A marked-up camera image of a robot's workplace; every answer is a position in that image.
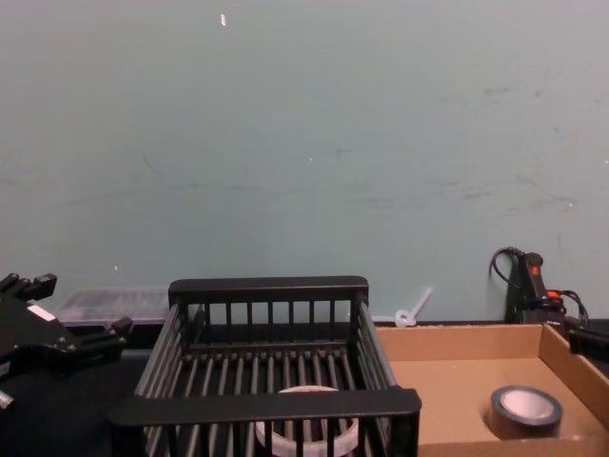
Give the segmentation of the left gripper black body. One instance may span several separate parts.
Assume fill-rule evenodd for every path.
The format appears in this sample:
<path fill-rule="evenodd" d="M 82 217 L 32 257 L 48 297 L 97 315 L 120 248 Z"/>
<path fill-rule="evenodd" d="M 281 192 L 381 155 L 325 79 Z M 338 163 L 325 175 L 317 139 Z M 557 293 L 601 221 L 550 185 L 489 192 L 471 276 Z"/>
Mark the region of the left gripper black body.
<path fill-rule="evenodd" d="M 35 370 L 64 371 L 75 337 L 48 311 L 1 296 L 1 380 Z"/>

